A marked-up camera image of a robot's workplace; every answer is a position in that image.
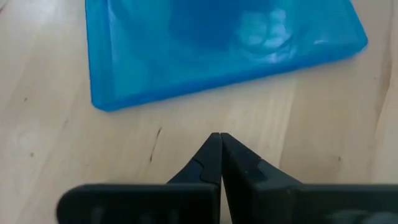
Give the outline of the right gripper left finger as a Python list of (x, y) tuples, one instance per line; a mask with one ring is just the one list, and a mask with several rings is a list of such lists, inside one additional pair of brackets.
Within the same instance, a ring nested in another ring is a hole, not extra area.
[(212, 133), (165, 184), (85, 184), (65, 192), (59, 223), (175, 223), (220, 221), (222, 140)]

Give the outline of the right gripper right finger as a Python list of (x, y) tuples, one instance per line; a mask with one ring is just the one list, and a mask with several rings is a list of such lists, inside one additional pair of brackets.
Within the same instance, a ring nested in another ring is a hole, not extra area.
[(304, 184), (228, 133), (223, 181), (233, 223), (397, 223), (397, 186)]

